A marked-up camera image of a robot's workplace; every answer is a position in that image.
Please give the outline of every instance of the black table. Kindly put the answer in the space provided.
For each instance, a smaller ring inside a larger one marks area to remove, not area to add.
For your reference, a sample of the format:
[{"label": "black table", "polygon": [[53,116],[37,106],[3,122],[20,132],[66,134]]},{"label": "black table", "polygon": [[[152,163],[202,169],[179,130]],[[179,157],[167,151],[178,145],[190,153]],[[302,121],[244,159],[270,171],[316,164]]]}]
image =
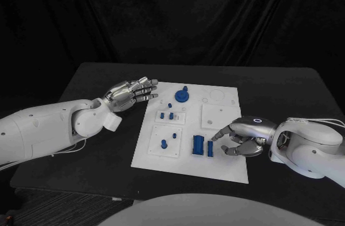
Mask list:
[{"label": "black table", "polygon": [[[83,63],[59,101],[92,100],[112,85],[144,76],[165,82],[237,87],[241,115],[276,123],[287,117],[345,120],[310,68]],[[122,112],[118,130],[103,129],[79,152],[23,163],[11,186],[135,200],[179,193],[228,195],[306,217],[345,220],[345,189],[328,178],[310,179],[271,162],[269,147],[261,155],[246,159],[248,184],[131,168],[145,109],[146,102]]]}]

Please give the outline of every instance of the robotic hand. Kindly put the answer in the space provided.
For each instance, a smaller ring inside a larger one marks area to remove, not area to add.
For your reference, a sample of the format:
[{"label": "robotic hand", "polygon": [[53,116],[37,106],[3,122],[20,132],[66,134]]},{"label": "robotic hand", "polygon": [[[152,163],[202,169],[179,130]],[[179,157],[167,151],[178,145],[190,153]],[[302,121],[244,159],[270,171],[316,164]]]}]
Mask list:
[{"label": "robotic hand", "polygon": [[270,145],[270,160],[283,163],[299,174],[319,179],[325,176],[345,187],[345,146],[343,137],[329,126],[335,119],[287,118],[277,126],[259,117],[237,118],[211,138],[215,141],[230,134],[230,139],[240,145],[221,149],[227,155],[251,157],[263,152],[263,146]]},{"label": "robotic hand", "polygon": [[227,155],[241,155],[251,157],[263,152],[263,146],[271,144],[277,125],[269,120],[246,116],[237,118],[230,125],[227,125],[213,136],[211,140],[215,141],[230,134],[230,139],[240,145],[234,148],[228,148],[225,145],[221,149]]},{"label": "robotic hand", "polygon": [[21,110],[0,119],[0,170],[52,154],[86,140],[105,127],[115,131],[125,111],[136,102],[151,100],[158,81],[146,77],[116,84],[95,100],[75,100]]}]

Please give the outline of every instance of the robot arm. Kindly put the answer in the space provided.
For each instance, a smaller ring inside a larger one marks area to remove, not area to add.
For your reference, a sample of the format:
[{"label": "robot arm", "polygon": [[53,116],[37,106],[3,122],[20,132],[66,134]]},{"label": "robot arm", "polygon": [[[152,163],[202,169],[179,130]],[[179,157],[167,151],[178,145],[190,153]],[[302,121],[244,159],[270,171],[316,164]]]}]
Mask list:
[{"label": "robot arm", "polygon": [[234,148],[223,145],[221,149],[231,156],[256,156],[263,152],[263,146],[270,145],[271,161],[284,163],[310,178],[326,176],[345,187],[343,137],[329,126],[310,121],[329,123],[322,119],[287,118],[276,126],[263,118],[241,117],[217,132],[211,140],[230,134],[230,139],[240,145]]},{"label": "robot arm", "polygon": [[156,94],[145,95],[156,89],[156,84],[156,80],[145,77],[123,81],[102,98],[37,106],[0,119],[0,165],[53,154],[103,127],[115,131],[122,119],[113,112],[156,98]]}]

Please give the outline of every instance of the silver robotic hand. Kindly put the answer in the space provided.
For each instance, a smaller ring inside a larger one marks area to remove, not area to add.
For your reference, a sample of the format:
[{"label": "silver robotic hand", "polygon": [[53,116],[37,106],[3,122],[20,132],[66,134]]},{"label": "silver robotic hand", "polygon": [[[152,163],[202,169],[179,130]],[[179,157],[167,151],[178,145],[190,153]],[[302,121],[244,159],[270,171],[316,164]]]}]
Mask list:
[{"label": "silver robotic hand", "polygon": [[156,94],[145,95],[156,89],[156,85],[158,80],[148,80],[146,77],[116,84],[102,97],[109,110],[112,112],[125,111],[136,102],[156,98]]},{"label": "silver robotic hand", "polygon": [[271,144],[277,125],[259,117],[244,116],[237,118],[213,136],[215,141],[225,134],[230,139],[238,143],[237,147],[228,148],[225,145],[221,149],[227,155],[251,157],[263,152],[263,146]]}]

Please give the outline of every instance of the dark background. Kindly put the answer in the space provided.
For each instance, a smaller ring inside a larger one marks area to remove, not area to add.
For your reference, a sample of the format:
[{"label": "dark background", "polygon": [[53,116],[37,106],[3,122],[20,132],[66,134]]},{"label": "dark background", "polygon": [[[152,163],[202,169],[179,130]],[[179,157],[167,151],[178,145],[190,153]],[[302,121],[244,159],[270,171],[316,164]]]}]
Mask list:
[{"label": "dark background", "polygon": [[343,109],[345,0],[0,0],[0,19],[0,117],[56,103],[83,62],[310,67]]}]

